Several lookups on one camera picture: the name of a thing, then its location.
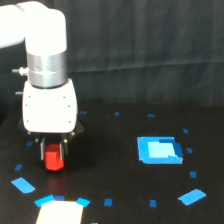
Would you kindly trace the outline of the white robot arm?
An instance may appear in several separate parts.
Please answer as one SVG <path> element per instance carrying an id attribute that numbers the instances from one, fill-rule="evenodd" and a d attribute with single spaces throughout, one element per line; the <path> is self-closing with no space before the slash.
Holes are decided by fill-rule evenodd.
<path id="1" fill-rule="evenodd" d="M 76 134 L 78 105 L 67 74 L 67 33 L 64 14 L 37 1 L 0 6 L 0 49 L 23 42 L 27 66 L 22 95 L 24 128 L 42 136 L 59 134 L 59 155 L 68 154 Z"/>

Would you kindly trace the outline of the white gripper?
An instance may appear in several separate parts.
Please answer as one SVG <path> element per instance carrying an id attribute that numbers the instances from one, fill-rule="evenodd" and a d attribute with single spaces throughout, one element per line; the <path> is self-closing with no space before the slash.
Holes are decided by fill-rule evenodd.
<path id="1" fill-rule="evenodd" d="M 68 135 L 77 125 L 78 104 L 73 81 L 64 85 L 41 89 L 24 84 L 22 96 L 22 121 L 31 133 L 61 134 L 60 156 L 68 155 Z M 45 158 L 45 137 L 40 142 L 40 158 Z"/>

